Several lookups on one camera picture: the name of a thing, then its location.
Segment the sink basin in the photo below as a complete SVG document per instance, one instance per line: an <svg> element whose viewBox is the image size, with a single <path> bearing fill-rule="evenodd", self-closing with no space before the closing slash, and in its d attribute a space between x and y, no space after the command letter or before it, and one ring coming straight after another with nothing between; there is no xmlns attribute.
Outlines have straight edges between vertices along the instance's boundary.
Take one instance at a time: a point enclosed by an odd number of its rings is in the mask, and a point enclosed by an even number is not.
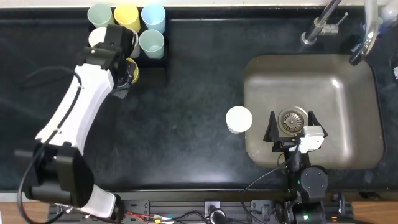
<svg viewBox="0 0 398 224"><path fill-rule="evenodd" d="M327 169L375 167L384 154L373 71L349 55L263 55L244 73L244 106L253 116L246 150L260 166L275 167L279 153L262 139L275 111L281 136L301 132L313 111L328 132L310 162Z"/></svg>

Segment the faucet handle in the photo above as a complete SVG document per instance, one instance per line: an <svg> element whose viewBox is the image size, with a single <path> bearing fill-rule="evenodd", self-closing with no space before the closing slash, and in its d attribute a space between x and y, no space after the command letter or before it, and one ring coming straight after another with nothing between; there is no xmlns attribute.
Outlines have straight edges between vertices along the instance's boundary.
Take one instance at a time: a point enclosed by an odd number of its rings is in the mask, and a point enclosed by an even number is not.
<svg viewBox="0 0 398 224"><path fill-rule="evenodd" d="M325 24L320 32L320 35L330 35L338 33L338 26L343 22L343 20L348 16L348 12L346 12L336 24Z"/></svg>

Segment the white wall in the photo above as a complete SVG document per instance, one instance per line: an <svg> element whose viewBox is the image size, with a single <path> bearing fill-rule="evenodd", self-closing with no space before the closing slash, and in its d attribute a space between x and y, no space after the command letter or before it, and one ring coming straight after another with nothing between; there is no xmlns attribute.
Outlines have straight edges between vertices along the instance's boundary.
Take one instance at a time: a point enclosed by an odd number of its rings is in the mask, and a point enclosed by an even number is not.
<svg viewBox="0 0 398 224"><path fill-rule="evenodd" d="M145 6L157 2L164 6L319 6L330 0L0 0L0 8L8 7L88 7L97 2L116 6L133 3ZM377 0L379 4L398 0ZM363 0L342 0L340 5L363 5Z"/></svg>

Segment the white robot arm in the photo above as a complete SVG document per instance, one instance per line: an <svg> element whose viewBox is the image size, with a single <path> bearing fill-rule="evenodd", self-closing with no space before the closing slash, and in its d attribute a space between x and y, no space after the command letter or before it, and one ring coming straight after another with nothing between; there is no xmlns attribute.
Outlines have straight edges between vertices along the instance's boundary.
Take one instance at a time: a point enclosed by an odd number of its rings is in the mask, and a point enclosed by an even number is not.
<svg viewBox="0 0 398 224"><path fill-rule="evenodd" d="M94 184L83 153L88 131L106 96L116 91L118 83L132 81L135 64L126 59L133 50L133 40L130 30L108 25L104 43L83 49L75 77L52 119L36 136L33 150L16 150L19 168L26 177L21 189L27 198L79 209L102 221L121 222L124 205L120 197ZM24 212L21 214L31 222Z"/></svg>

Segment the blue object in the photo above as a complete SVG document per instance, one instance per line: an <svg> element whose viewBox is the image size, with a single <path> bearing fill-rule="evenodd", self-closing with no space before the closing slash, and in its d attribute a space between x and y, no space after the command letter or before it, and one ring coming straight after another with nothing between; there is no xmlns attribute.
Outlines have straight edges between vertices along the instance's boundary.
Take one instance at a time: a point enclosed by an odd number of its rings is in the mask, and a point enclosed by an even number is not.
<svg viewBox="0 0 398 224"><path fill-rule="evenodd" d="M160 33L166 30L166 11L159 4L149 4L141 12L142 20L148 29L154 29Z"/></svg>

